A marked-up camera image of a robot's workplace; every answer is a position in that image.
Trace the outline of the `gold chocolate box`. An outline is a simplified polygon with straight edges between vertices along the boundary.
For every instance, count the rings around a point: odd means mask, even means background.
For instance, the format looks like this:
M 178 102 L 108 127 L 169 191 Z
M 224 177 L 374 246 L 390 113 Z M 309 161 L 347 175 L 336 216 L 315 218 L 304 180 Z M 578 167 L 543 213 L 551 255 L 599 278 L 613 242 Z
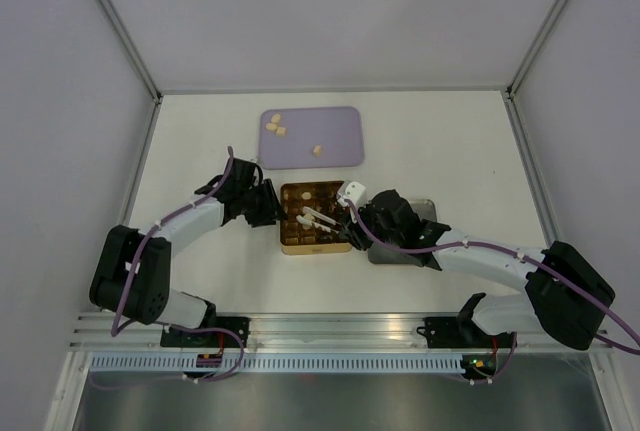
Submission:
M 336 192 L 343 181 L 314 181 L 285 183 L 280 187 L 280 203 L 288 216 L 280 222 L 279 241 L 285 255 L 302 256 L 315 254 L 346 253 L 352 249 L 351 244 L 338 234 L 326 233 L 315 228 L 304 229 L 296 221 L 304 206 L 311 207 L 325 214 L 340 225 L 345 209 L 336 200 Z M 310 192 L 310 200 L 303 200 L 301 194 Z

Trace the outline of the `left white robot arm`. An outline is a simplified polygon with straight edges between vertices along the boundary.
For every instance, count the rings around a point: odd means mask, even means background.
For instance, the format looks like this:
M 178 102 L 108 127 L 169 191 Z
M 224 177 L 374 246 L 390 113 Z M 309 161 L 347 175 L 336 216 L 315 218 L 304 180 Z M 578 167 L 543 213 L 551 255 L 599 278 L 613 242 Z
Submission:
M 252 228 L 285 219 L 274 185 L 259 165 L 229 157 L 224 172 L 178 209 L 145 228 L 113 227 L 106 235 L 89 300 L 114 313 L 110 334 L 132 324 L 160 324 L 195 346 L 222 332 L 216 305 L 171 287 L 174 258 L 209 232 L 242 217 Z

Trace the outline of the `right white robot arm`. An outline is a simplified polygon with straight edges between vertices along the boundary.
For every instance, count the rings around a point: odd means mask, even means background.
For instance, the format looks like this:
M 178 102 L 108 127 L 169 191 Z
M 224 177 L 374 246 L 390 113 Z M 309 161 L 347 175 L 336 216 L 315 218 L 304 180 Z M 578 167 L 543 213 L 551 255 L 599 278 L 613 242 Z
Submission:
M 547 249 L 481 241 L 459 229 L 419 216 L 395 190 L 366 199 L 356 182 L 337 194 L 345 214 L 340 235 L 354 248 L 395 262 L 453 271 L 496 283 L 511 294 L 473 294 L 454 318 L 467 346 L 544 332 L 556 342 L 586 351 L 595 340 L 615 293 L 571 245 Z

